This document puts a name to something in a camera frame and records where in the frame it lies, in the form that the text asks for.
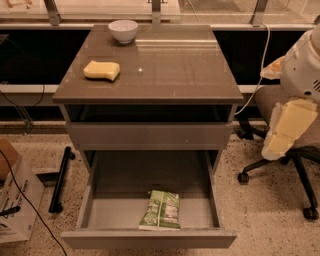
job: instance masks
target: snack bag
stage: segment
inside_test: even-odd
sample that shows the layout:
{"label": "snack bag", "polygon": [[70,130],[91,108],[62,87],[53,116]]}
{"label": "snack bag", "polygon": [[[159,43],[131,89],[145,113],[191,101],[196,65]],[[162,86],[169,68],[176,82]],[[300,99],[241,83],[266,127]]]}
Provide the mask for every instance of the snack bag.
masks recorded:
{"label": "snack bag", "polygon": [[148,209],[139,223],[142,230],[180,230],[178,194],[152,190]]}

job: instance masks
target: speckled floor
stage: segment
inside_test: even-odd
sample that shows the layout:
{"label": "speckled floor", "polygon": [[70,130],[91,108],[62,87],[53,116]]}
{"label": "speckled floor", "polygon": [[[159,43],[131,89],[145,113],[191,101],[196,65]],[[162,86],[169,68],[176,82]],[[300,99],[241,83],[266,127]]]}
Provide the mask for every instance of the speckled floor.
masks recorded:
{"label": "speckled floor", "polygon": [[[33,172],[59,170],[64,148],[72,146],[65,134],[2,135],[12,142]],[[64,210],[48,213],[53,187],[46,187],[40,213],[61,241],[68,255],[320,255],[320,220],[304,219],[302,209],[309,206],[292,163],[272,163],[250,175],[247,186],[238,184],[237,173],[260,158],[262,140],[241,141],[232,135],[216,173],[219,209],[225,229],[235,230],[237,239],[229,249],[170,250],[72,250],[60,239],[60,233],[75,227],[88,179],[77,151],[70,162],[62,197]],[[316,196],[320,200],[320,166],[306,162]],[[0,244],[0,255],[63,255],[39,219],[31,239]]]}

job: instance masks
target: open drawer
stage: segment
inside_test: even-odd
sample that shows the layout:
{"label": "open drawer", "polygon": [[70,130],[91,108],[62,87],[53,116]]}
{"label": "open drawer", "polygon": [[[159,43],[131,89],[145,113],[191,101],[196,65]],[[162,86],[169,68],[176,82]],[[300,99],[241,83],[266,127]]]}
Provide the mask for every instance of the open drawer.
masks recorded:
{"label": "open drawer", "polygon": [[[217,151],[96,151],[76,229],[62,233],[75,249],[228,248],[216,208]],[[179,231],[139,230],[151,190],[180,194]]]}

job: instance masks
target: drawer front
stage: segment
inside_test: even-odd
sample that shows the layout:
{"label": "drawer front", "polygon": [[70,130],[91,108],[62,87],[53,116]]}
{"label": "drawer front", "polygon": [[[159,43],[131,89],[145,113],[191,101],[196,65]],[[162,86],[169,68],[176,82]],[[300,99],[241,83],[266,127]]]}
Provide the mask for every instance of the drawer front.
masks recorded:
{"label": "drawer front", "polygon": [[81,150],[215,150],[229,141],[231,124],[67,123]]}
{"label": "drawer front", "polygon": [[234,231],[95,231],[64,232],[61,237],[74,249],[104,248],[229,248]]}

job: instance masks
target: chair base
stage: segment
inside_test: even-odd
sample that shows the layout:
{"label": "chair base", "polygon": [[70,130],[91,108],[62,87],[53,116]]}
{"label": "chair base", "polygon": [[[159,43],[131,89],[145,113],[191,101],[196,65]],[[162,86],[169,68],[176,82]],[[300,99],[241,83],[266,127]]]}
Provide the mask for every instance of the chair base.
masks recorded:
{"label": "chair base", "polygon": [[[241,115],[238,118],[241,126],[241,131],[238,133],[240,138],[244,139],[253,139],[253,134],[256,134],[262,138],[265,138],[264,132],[258,131],[257,129],[250,126],[249,121],[246,117],[246,115]],[[317,220],[319,218],[319,213],[317,211],[318,202],[315,197],[313,188],[311,186],[308,174],[306,172],[306,169],[304,167],[304,164],[302,162],[301,158],[306,158],[311,161],[320,163],[320,150],[316,147],[304,147],[299,149],[290,149],[285,157],[280,158],[280,162],[282,164],[288,164],[290,160],[294,162],[294,165],[298,171],[300,180],[302,182],[302,185],[305,189],[305,192],[308,196],[308,199],[310,201],[311,207],[305,208],[303,210],[303,215],[308,220]],[[238,181],[241,185],[246,185],[249,183],[249,175],[247,172],[254,170],[256,168],[259,168],[261,166],[267,165],[273,161],[269,161],[267,159],[261,159],[253,164],[250,164],[246,166],[241,173],[238,174]]]}

